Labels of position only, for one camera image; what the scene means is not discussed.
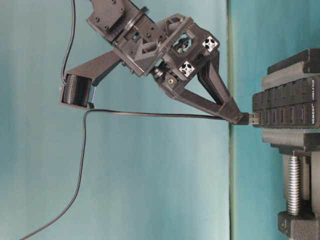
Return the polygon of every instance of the teal wall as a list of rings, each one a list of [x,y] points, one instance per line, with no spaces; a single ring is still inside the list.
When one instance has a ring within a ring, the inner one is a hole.
[[[222,0],[136,0],[159,21],[192,16],[221,41],[227,79],[227,8]],[[86,23],[77,27],[68,68],[110,48]],[[0,1],[0,239],[16,240],[71,199],[83,112],[58,105],[60,68],[71,27],[69,0]],[[204,93],[198,85],[192,89]],[[151,77],[119,66],[97,89],[97,108],[198,113],[166,97]],[[228,124],[195,119],[91,115],[80,194],[34,240],[229,239]]]
[[[230,86],[242,111],[252,111],[267,67],[320,48],[318,0],[229,0]],[[284,240],[277,214],[286,209],[282,157],[262,143],[261,129],[232,127],[232,236]]]

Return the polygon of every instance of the bolt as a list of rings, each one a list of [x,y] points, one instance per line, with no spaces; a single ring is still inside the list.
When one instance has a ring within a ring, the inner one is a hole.
[[[300,160],[297,156],[290,156],[288,161],[288,213],[299,216],[301,205],[301,171]]]

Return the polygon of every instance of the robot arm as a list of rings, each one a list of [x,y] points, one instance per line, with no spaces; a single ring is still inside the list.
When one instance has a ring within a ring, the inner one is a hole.
[[[64,76],[60,103],[92,109],[99,82],[120,62],[138,77],[151,74],[165,94],[232,124],[247,125],[248,113],[241,113],[219,76],[219,41],[193,19],[175,14],[158,23],[130,0],[91,0],[93,13],[88,24],[113,50]],[[214,101],[185,89],[197,76]]]

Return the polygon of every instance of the black cable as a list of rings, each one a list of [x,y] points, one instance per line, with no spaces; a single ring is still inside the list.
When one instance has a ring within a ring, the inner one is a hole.
[[[65,52],[65,56],[63,59],[63,63],[62,63],[62,67],[61,67],[61,81],[64,85],[66,85],[66,81],[65,81],[65,71],[66,71],[66,66],[67,66],[67,61],[70,55],[70,51],[72,48],[72,45],[74,43],[74,39],[75,39],[75,32],[76,32],[76,4],[75,4],[75,0],[71,0],[71,7],[72,7],[72,27],[71,27],[71,36],[70,36],[70,40],[69,40],[69,44],[68,47],[66,49]]]
[[[68,48],[65,53],[65,57],[62,63],[61,68],[61,80],[62,83],[65,85],[66,81],[64,80],[64,74],[66,70],[67,61],[70,55],[70,51],[74,42],[75,38],[75,30],[76,30],[76,6],[75,6],[75,0],[71,0],[71,6],[72,6],[72,29],[71,29],[71,36]],[[166,113],[143,113],[143,112],[124,112],[124,111],[113,111],[113,110],[107,110],[107,109],[94,109],[87,111],[83,116],[83,122],[82,122],[82,150],[81,150],[81,159],[80,159],[80,168],[79,168],[79,174],[78,174],[78,180],[77,185],[75,189],[75,193],[71,199],[71,201],[68,203],[68,205],[64,208],[64,210],[56,216],[54,219],[52,219],[50,222],[45,224],[44,226],[38,228],[37,230],[33,231],[32,233],[24,236],[23,238],[20,238],[20,240],[26,240],[33,235],[41,232],[42,230],[46,229],[53,223],[55,223],[58,219],[60,219],[72,206],[72,204],[75,202],[81,185],[81,179],[82,179],[82,173],[83,173],[83,166],[84,166],[84,159],[85,159],[85,151],[86,151],[86,141],[87,141],[87,117],[91,113],[105,113],[105,114],[115,114],[115,115],[121,115],[121,116],[136,116],[136,117],[157,117],[157,118],[193,118],[193,119],[209,119],[209,120],[223,120],[221,117],[217,116],[210,116],[210,115],[196,115],[196,114],[166,114]]]
[[[84,159],[85,159],[85,152],[86,152],[86,142],[87,142],[87,117],[91,113],[105,113],[105,114],[115,114],[115,115],[121,115],[121,116],[136,116],[136,117],[157,117],[157,118],[192,118],[192,119],[209,119],[209,120],[223,120],[220,117],[217,116],[209,116],[209,115],[196,115],[196,114],[164,114],[164,113],[143,113],[143,112],[124,112],[124,111],[113,111],[113,110],[107,110],[107,109],[93,109],[87,111],[82,120],[82,150],[81,150],[81,159],[80,159],[80,168],[79,168],[79,174],[78,174],[78,181],[75,189],[75,193],[73,195],[73,198],[69,202],[69,204],[65,207],[65,209],[54,219],[52,219],[50,222],[48,222],[46,225],[40,227],[39,229],[33,231],[32,233],[24,236],[20,240],[26,240],[33,235],[39,233],[40,231],[46,229],[53,223],[55,223],[59,218],[61,218],[68,209],[72,206],[72,204],[75,202],[80,185],[81,185],[81,179],[83,174],[83,166],[84,166]]]

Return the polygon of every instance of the threaded rod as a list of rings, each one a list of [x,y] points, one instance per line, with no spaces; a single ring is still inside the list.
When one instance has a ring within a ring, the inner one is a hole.
[[[301,207],[301,171],[300,160],[291,156],[288,162],[288,213],[292,216],[300,214]]]

